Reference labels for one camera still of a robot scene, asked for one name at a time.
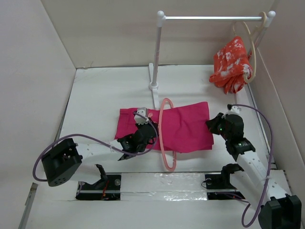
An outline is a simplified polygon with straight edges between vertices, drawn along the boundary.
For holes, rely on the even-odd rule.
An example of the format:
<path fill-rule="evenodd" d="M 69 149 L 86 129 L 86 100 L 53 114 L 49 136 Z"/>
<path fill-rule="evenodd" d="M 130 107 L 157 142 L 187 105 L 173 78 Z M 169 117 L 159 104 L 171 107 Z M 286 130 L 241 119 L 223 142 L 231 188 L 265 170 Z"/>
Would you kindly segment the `pink trousers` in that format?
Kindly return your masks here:
<path fill-rule="evenodd" d="M 211 150 L 214 137 L 205 124 L 210 119 L 208 103 L 200 102 L 174 109 L 174 149 L 178 153 Z M 120 109 L 115 139 L 133 134 L 137 130 L 133 115 L 136 110 L 137 108 Z"/>

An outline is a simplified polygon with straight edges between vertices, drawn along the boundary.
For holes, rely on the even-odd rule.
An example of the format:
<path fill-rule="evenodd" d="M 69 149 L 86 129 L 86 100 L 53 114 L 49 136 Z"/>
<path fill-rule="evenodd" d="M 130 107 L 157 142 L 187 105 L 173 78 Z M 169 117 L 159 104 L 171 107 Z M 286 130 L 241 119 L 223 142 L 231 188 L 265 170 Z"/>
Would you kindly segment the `pink plastic hanger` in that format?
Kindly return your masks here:
<path fill-rule="evenodd" d="M 173 102 L 169 98 L 164 98 L 159 110 L 149 110 L 148 112 L 148 117 L 158 125 L 158 146 L 162 154 L 164 166 L 169 172 L 174 172 L 177 166 L 177 150 L 173 146 L 175 130 L 173 111 L 175 111 Z M 166 151 L 172 151 L 172 166 L 168 164 Z"/>

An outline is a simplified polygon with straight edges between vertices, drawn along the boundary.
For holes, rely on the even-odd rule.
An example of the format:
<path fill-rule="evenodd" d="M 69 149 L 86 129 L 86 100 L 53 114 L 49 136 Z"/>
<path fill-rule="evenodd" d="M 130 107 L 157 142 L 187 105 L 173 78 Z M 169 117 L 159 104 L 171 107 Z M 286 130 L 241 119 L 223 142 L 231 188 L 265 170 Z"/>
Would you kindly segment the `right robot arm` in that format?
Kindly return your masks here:
<path fill-rule="evenodd" d="M 255 208 L 263 229 L 301 228 L 302 203 L 289 195 L 261 162 L 255 147 L 244 137 L 244 122 L 238 114 L 219 113 L 206 121 L 208 130 L 225 140 L 226 150 L 235 160 L 223 167 L 221 184 L 236 188 Z"/>

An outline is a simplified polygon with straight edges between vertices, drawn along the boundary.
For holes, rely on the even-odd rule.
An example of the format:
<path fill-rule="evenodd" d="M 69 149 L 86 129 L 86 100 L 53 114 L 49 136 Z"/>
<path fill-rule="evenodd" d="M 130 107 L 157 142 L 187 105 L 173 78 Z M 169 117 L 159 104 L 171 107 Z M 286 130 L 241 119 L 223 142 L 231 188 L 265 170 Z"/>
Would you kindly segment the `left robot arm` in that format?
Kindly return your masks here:
<path fill-rule="evenodd" d="M 56 187 L 69 180 L 80 181 L 101 189 L 106 185 L 106 173 L 101 165 L 102 157 L 107 153 L 122 153 L 119 161 L 147 154 L 158 139 L 158 125 L 153 121 L 137 125 L 133 134 L 105 143 L 96 138 L 83 135 L 101 146 L 98 152 L 90 151 L 89 146 L 82 147 L 74 142 L 74 134 L 62 137 L 48 146 L 40 155 L 39 161 L 46 175 L 45 182 Z"/>

